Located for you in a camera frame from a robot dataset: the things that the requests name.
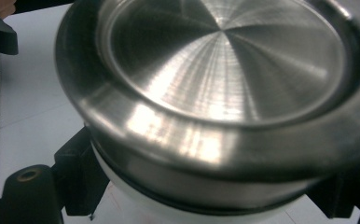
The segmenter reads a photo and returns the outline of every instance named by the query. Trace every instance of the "circular lid top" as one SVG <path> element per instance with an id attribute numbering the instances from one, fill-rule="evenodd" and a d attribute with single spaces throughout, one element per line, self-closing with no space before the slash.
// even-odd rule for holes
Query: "circular lid top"
<path id="1" fill-rule="evenodd" d="M 360 4 L 343 4 L 78 1 L 59 77 L 95 136 L 162 169 L 324 175 L 360 160 Z"/>

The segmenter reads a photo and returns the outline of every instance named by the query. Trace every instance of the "white table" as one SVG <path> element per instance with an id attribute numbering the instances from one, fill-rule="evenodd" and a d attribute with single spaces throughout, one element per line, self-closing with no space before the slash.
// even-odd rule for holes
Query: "white table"
<path id="1" fill-rule="evenodd" d="M 64 95 L 56 76 L 53 48 L 62 16 L 69 6 L 10 16 L 6 22 L 18 33 L 20 54 L 1 58 L 0 198 L 4 182 L 14 172 L 35 164 L 54 164 L 54 153 L 83 122 Z M 124 195 L 107 188 L 92 223 L 163 223 L 141 213 L 137 204 L 123 211 Z M 266 224 L 355 224 L 351 219 L 328 220 L 307 198 Z M 66 224 L 91 223 L 87 217 L 68 217 Z"/>

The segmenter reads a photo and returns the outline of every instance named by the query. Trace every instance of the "round metal object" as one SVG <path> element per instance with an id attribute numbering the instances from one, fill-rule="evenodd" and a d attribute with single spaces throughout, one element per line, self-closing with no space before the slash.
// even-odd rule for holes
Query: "round metal object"
<path id="1" fill-rule="evenodd" d="M 360 161 L 360 1 L 81 0 L 56 61 L 105 162 L 172 206 L 258 210 Z"/>

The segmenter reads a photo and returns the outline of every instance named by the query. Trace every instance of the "brushed metal surface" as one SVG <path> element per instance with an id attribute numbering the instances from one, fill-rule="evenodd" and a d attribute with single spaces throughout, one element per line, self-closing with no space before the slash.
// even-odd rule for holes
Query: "brushed metal surface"
<path id="1" fill-rule="evenodd" d="M 56 62 L 106 163 L 152 195 L 257 209 L 360 161 L 360 1 L 81 0 Z"/>

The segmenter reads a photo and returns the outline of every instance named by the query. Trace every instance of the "stainless steel lid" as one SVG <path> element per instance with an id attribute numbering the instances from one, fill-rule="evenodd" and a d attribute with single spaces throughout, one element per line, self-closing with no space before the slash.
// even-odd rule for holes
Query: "stainless steel lid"
<path id="1" fill-rule="evenodd" d="M 78 1 L 56 58 L 105 161 L 186 203 L 360 160 L 360 1 Z"/>

